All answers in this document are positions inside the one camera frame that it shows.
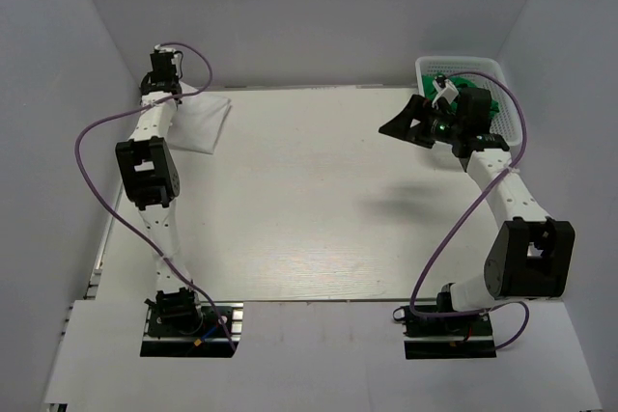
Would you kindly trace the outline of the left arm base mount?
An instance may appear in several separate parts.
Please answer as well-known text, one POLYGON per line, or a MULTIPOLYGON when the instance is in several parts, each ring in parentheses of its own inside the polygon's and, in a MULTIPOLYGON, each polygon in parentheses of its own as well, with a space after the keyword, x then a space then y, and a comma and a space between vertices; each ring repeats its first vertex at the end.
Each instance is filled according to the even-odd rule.
POLYGON ((243 304, 223 303, 218 306, 225 326, 231 336, 231 348, 223 325, 209 304, 202 304, 201 313, 182 328, 164 320, 152 308, 147 311, 143 337, 140 347, 142 358, 193 358, 229 359, 235 355, 239 346, 243 304))

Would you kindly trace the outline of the white t shirt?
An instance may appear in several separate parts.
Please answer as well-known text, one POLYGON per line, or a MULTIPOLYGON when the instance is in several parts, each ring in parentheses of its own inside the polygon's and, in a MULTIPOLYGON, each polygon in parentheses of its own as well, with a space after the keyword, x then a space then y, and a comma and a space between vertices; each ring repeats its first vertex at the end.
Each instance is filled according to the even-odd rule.
POLYGON ((214 154, 231 109, 231 100, 225 96, 211 93, 185 96, 168 130, 168 146, 174 150, 214 154))

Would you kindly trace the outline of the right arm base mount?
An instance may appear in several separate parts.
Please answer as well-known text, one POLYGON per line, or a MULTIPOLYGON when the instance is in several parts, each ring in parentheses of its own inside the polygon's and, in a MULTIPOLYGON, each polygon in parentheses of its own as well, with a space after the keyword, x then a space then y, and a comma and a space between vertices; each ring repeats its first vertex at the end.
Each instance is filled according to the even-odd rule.
POLYGON ((404 327, 407 360, 491 359, 496 357, 492 324, 488 316, 421 318, 409 306, 393 311, 393 320, 404 327))

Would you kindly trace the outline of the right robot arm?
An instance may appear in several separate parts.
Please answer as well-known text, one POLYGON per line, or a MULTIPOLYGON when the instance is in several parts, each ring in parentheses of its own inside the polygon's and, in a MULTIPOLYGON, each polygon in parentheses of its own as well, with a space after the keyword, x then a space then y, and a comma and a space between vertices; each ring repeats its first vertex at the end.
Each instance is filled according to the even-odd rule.
POLYGON ((517 170, 504 138, 491 131, 489 91, 466 88, 455 96, 429 100, 412 96, 405 108, 379 133, 429 149, 451 147, 463 170, 481 190, 446 235, 451 240, 480 204, 487 204, 498 227, 482 270, 446 285, 432 316, 445 332, 461 332, 476 316, 509 304, 563 295, 576 232, 568 221, 553 218, 533 198, 517 170))

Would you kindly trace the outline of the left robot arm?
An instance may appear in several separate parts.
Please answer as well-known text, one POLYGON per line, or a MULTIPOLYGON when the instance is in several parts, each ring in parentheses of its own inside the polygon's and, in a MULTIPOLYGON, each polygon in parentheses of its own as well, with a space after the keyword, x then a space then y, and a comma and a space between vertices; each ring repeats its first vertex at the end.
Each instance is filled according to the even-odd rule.
POLYGON ((174 273, 185 270, 175 219, 180 176, 166 142, 181 102, 159 102, 181 91, 175 71, 147 73, 140 84, 144 112, 129 138, 116 145, 115 154, 126 196, 138 209, 147 238, 156 246, 156 295, 147 304, 160 323, 192 334, 202 327, 204 310, 195 304, 194 291, 174 273))

